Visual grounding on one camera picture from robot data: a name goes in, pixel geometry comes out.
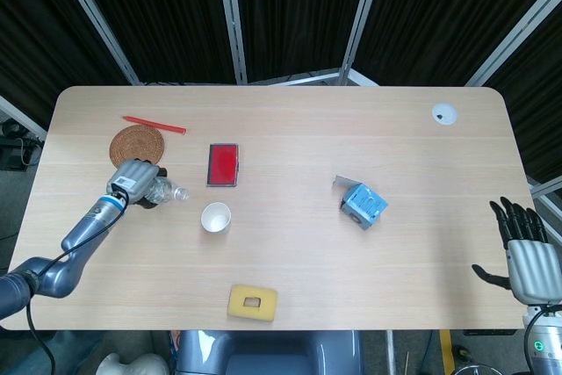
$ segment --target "red rectangular box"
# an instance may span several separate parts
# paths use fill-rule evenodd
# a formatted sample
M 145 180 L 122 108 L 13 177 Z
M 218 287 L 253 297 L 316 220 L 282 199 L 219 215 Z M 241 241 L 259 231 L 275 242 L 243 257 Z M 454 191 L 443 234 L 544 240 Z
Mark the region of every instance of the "red rectangular box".
M 236 186 L 238 179 L 238 145 L 211 144 L 207 186 Z

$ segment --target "paper cup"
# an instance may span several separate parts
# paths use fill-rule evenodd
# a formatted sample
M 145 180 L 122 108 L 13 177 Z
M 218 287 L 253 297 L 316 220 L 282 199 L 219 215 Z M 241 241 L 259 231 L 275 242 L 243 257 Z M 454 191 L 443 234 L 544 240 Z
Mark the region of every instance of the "paper cup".
M 201 226 L 209 233 L 226 232 L 230 226 L 230 208 L 222 202 L 213 202 L 201 213 Z

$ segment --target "small cardboard box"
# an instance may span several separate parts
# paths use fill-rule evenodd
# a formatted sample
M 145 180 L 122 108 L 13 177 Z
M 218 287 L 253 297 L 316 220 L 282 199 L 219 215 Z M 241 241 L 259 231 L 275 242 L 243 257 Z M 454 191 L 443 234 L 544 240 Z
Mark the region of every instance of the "small cardboard box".
M 340 176 L 335 177 L 334 184 L 349 188 L 343 196 L 341 208 L 363 230 L 372 226 L 388 207 L 388 203 L 365 184 Z

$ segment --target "metal frame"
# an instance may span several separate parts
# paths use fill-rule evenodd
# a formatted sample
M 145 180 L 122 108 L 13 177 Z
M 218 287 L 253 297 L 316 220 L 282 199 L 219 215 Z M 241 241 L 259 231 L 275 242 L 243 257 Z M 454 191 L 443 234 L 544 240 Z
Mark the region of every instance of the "metal frame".
M 238 85 L 246 85 L 248 84 L 248 76 L 246 74 L 246 58 L 244 56 L 238 0 L 222 0 L 222 4 L 225 8 L 225 19 L 227 20 L 228 39 L 230 41 L 230 53 L 232 54 L 236 83 Z
M 113 56 L 113 59 L 115 59 L 115 62 L 117 62 L 118 66 L 121 68 L 121 71 L 123 72 L 123 75 L 125 75 L 127 81 L 131 85 L 143 85 L 137 74 L 134 72 L 133 66 L 131 66 L 131 63 L 129 63 L 129 60 L 126 58 L 125 53 L 115 38 L 112 29 L 107 24 L 104 15 L 97 7 L 96 1 L 78 0 L 78 2 L 82 6 L 84 12 L 86 12 L 90 22 L 96 28 L 97 33 L 107 46 L 107 49 Z
M 343 56 L 342 69 L 340 70 L 338 85 L 345 85 L 345 83 L 347 82 L 349 70 L 351 69 L 351 65 L 355 60 L 359 41 L 361 40 L 361 35 L 363 34 L 363 29 L 365 28 L 365 23 L 367 22 L 367 18 L 369 17 L 371 5 L 372 0 L 359 0 L 355 19 L 353 20 L 353 26 L 351 27 L 351 33 L 349 34 L 348 46 L 345 49 L 345 55 Z
M 308 78 L 295 79 L 294 81 L 286 81 L 284 83 L 272 83 L 270 87 L 286 87 L 290 85 L 304 85 L 307 83 L 319 83 L 321 81 L 333 81 L 340 76 L 339 72 L 334 72 L 326 75 L 309 76 Z
M 558 176 L 548 182 L 545 182 L 544 184 L 536 184 L 530 190 L 530 196 L 534 199 L 557 191 L 558 189 L 562 189 L 562 176 Z
M 44 141 L 46 139 L 47 131 L 4 97 L 0 97 L 0 110 L 15 119 L 20 125 L 35 133 L 40 140 Z
M 349 70 L 348 80 L 350 80 L 353 83 L 356 83 L 357 85 L 359 85 L 361 87 L 379 87 L 380 86 L 377 83 L 375 83 L 373 80 L 369 79 L 368 77 L 366 77 L 363 74 L 360 74 L 359 72 L 357 72 L 353 68 L 351 68 Z
M 550 184 L 551 182 L 554 182 L 554 184 L 556 183 L 555 181 L 559 179 L 559 177 L 557 177 L 556 179 L 552 179 L 550 182 L 547 182 L 546 184 Z M 545 195 L 546 194 L 535 194 L 533 195 L 533 191 L 536 188 L 539 188 L 539 191 L 541 191 L 542 189 L 540 188 L 541 186 L 545 186 L 546 184 L 534 184 L 534 181 L 532 179 L 530 179 L 530 182 L 528 182 L 530 191 L 531 191 L 531 197 L 533 198 L 533 200 L 536 201 L 540 201 L 541 204 L 543 206 L 545 206 L 552 214 L 554 214 L 554 218 L 562 221 L 562 210 L 560 210 L 556 204 L 554 204 L 550 199 L 548 199 Z M 562 234 L 560 234 L 553 226 L 551 226 L 551 224 L 549 224 L 548 221 L 546 221 L 546 219 L 543 218 L 543 216 L 540 216 L 541 220 L 543 221 L 544 224 L 544 229 L 548 232 L 548 234 L 550 235 L 550 237 L 560 246 L 562 246 Z
M 513 52 L 535 31 L 562 0 L 537 0 L 497 48 L 482 63 L 465 86 L 482 86 Z

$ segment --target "woven coaster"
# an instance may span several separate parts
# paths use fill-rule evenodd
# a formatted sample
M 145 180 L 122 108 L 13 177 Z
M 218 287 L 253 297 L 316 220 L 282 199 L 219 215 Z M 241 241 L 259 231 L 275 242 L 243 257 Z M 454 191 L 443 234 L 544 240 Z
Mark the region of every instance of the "woven coaster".
M 157 164 L 164 154 L 162 134 L 153 127 L 144 125 L 129 126 L 113 138 L 109 146 L 109 158 L 115 167 L 130 158 L 149 160 Z

